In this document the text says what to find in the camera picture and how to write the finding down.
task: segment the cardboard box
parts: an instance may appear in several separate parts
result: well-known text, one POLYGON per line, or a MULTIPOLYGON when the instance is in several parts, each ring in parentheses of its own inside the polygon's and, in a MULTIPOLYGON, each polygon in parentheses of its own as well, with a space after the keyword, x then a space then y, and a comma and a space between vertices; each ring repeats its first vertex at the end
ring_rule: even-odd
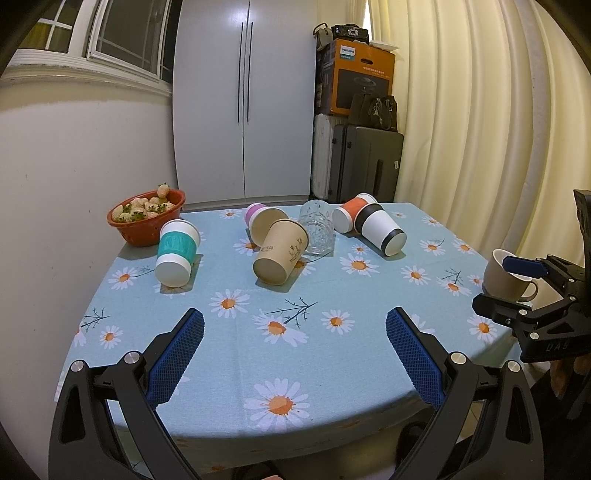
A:
POLYGON ((337 39, 316 55, 314 114, 349 115, 355 93, 390 95, 395 55, 365 43, 337 39))

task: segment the blue tablecloth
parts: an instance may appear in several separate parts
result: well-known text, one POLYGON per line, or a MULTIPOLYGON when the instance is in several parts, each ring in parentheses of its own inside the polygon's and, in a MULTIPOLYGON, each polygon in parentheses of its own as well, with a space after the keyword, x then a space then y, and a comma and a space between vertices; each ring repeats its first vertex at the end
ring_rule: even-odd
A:
MULTIPOLYGON (((403 253, 384 258, 365 239, 336 233, 333 254, 299 262, 281 287, 252 271, 258 249, 244 210, 183 214, 202 236, 189 284, 161 286, 157 247, 126 245, 64 371, 79 358, 97 366, 143 351, 194 307, 204 339, 157 411, 198 472, 328 449, 405 420, 423 404, 386 337, 389 310, 402 306, 448 351, 489 365, 502 363, 512 341, 509 329, 471 308, 485 259, 415 206, 384 208, 408 234, 403 253)), ((285 211, 296 218, 299 207, 285 211)), ((127 443, 116 404, 112 412, 127 443)))

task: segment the teal paper cup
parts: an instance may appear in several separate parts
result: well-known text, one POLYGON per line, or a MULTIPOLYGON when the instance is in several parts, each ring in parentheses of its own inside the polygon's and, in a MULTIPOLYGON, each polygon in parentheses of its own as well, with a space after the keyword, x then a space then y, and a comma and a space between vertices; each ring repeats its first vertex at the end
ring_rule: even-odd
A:
POLYGON ((195 226, 182 219, 166 222, 160 230, 156 278, 167 287, 185 286, 191 277, 201 239, 195 226))

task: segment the metal screw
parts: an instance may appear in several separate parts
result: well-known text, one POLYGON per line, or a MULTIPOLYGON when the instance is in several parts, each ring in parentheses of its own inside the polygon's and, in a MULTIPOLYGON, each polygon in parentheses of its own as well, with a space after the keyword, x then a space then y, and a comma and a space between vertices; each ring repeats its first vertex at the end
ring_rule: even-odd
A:
POLYGON ((458 365, 463 365, 466 363, 466 355, 460 352, 453 352, 452 353, 452 362, 458 365))
POLYGON ((139 360, 139 353, 138 352, 128 352, 125 354, 124 357, 126 364, 134 364, 139 360))
POLYGON ((519 370, 521 370, 521 367, 519 366, 519 364, 517 362, 515 362, 514 360, 510 360, 507 363, 507 368, 509 370, 511 370, 512 372, 518 372, 519 370))
POLYGON ((84 362, 82 360, 76 360, 70 366, 70 370, 72 370, 73 372, 79 372, 83 368, 84 368, 84 362))

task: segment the white wardrobe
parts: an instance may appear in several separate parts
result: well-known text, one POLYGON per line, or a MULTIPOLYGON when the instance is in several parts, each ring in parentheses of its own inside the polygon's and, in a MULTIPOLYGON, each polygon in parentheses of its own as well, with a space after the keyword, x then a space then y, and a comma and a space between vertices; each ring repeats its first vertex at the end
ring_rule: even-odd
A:
POLYGON ((183 1, 173 131, 188 205, 307 197, 316 1, 183 1))

